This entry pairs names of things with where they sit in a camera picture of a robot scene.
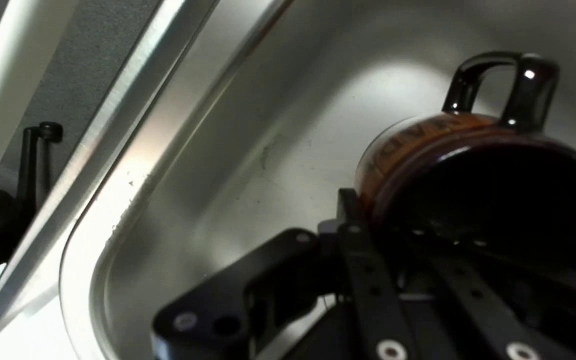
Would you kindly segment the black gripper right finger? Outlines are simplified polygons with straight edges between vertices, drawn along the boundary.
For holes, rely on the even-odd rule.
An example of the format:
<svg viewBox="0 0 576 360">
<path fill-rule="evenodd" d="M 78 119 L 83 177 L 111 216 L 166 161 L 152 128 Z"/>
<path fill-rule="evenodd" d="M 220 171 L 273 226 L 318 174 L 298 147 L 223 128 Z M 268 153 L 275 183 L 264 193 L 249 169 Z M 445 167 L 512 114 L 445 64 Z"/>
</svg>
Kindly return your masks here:
<svg viewBox="0 0 576 360">
<path fill-rule="evenodd" d="M 412 237 L 405 246 L 440 278 L 497 360 L 568 360 L 568 350 L 525 331 L 479 273 L 451 246 L 430 237 Z"/>
</svg>

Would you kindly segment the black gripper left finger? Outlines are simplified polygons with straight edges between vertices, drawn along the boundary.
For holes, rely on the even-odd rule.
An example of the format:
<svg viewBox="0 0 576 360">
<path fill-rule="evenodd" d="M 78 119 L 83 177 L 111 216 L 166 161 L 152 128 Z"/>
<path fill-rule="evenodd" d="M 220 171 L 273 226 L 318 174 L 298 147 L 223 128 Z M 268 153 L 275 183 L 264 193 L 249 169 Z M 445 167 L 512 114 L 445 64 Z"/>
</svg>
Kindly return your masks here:
<svg viewBox="0 0 576 360">
<path fill-rule="evenodd" d="M 353 338 L 367 360 L 413 360 L 413 336 L 401 303 L 351 189 L 338 193 L 335 218 L 320 226 L 341 264 L 341 300 L 350 307 Z"/>
</svg>

